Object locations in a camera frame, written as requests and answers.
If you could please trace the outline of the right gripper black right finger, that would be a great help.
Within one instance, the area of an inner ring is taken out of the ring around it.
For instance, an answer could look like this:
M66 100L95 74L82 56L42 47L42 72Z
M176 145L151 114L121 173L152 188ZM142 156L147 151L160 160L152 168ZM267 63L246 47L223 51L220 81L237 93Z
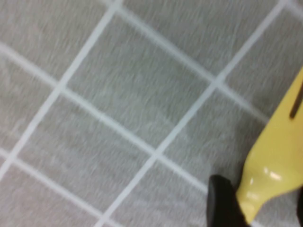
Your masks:
M299 193L296 214L298 217L300 227L303 227L303 189L301 189Z

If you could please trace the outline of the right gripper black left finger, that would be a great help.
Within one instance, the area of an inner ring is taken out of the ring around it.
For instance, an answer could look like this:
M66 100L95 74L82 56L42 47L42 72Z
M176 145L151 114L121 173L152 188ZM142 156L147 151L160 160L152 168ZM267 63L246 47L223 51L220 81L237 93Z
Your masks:
M231 181L221 175L209 177L206 221L208 227L246 227L248 225Z

